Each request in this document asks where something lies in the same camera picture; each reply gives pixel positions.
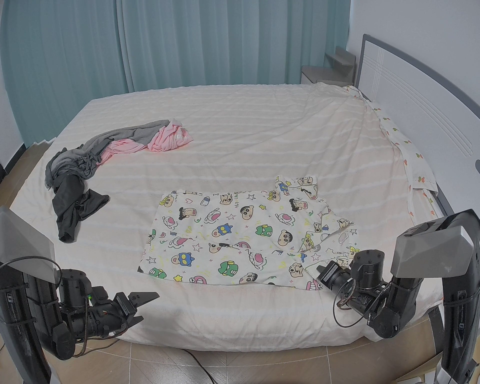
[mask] curtain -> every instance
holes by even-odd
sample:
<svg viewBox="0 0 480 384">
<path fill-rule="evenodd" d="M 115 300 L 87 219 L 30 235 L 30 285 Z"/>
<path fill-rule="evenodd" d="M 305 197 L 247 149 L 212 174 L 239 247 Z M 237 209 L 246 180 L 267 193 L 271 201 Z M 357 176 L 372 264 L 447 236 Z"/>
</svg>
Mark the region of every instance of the curtain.
<svg viewBox="0 0 480 384">
<path fill-rule="evenodd" d="M 350 0 L 6 0 L 0 57 L 28 146 L 94 98 L 299 83 L 302 65 L 346 47 L 349 9 Z"/>
</svg>

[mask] bed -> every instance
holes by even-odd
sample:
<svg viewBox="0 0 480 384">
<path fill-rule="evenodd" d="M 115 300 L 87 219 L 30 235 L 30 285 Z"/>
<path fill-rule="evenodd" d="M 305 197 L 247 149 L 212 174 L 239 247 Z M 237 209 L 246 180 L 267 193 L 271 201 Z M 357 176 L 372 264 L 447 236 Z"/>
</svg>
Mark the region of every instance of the bed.
<svg viewBox="0 0 480 384">
<path fill-rule="evenodd" d="M 368 53 L 362 57 L 366 60 Z M 377 75 L 368 80 L 366 68 L 364 64 L 367 81 L 360 78 L 361 90 L 378 82 Z M 371 92 L 365 96 L 383 107 Z M 110 202 L 80 223 L 75 243 L 58 241 L 53 192 L 44 187 L 52 156 L 101 132 L 172 118 L 182 122 L 194 141 L 171 152 L 114 156 L 99 167 L 87 187 L 109 194 Z M 163 193 L 264 190 L 278 174 L 315 174 L 318 195 L 362 231 L 362 248 L 385 252 L 384 279 L 389 280 L 396 236 L 442 211 L 435 202 L 425 203 L 422 190 L 414 190 L 408 201 L 402 153 L 380 122 L 361 97 L 326 84 L 199 86 L 92 100 L 46 151 L 11 209 L 54 242 L 62 267 L 85 271 L 110 296 L 118 291 L 159 293 L 159 299 L 139 309 L 145 320 L 121 337 L 125 340 L 223 351 L 342 345 L 361 336 L 377 340 L 365 322 L 340 329 L 332 317 L 333 295 L 326 289 L 176 283 L 136 269 Z M 412 132 L 405 134 L 414 140 Z M 422 138 L 415 139 L 422 147 Z M 441 281 L 425 280 L 412 320 L 441 298 Z M 354 322 L 358 315 L 350 312 L 339 314 L 339 320 Z"/>
</svg>

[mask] nightstand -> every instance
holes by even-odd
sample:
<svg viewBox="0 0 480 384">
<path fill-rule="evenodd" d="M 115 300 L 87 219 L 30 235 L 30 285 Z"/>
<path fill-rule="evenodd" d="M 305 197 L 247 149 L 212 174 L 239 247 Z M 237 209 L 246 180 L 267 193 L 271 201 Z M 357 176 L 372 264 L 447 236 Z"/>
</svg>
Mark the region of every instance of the nightstand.
<svg viewBox="0 0 480 384">
<path fill-rule="evenodd" d="M 333 68 L 313 67 L 303 65 L 301 68 L 301 84 L 326 83 L 344 87 L 353 85 L 353 73 L 355 69 L 355 55 L 341 47 L 335 48 L 335 54 L 325 53 Z"/>
</svg>

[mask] headboard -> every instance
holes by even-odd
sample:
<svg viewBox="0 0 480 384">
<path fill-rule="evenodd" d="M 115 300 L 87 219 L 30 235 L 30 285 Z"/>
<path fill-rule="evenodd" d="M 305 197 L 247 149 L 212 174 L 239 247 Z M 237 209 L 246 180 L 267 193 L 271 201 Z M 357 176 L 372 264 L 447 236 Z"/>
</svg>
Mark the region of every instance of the headboard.
<svg viewBox="0 0 480 384">
<path fill-rule="evenodd" d="M 392 116 L 421 150 L 447 214 L 480 215 L 480 106 L 432 68 L 370 35 L 355 86 Z"/>
</svg>

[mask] white wall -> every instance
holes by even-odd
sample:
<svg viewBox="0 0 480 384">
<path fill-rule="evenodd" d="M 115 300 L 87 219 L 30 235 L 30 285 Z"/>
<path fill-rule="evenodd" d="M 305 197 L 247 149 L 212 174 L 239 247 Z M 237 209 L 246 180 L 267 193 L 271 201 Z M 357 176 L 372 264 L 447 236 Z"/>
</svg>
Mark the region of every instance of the white wall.
<svg viewBox="0 0 480 384">
<path fill-rule="evenodd" d="M 0 0 L 0 18 L 3 2 Z M 0 61 L 0 164 L 4 168 L 23 143 L 5 90 Z"/>
<path fill-rule="evenodd" d="M 420 60 L 480 104 L 479 0 L 351 0 L 347 50 L 364 33 Z"/>
</svg>

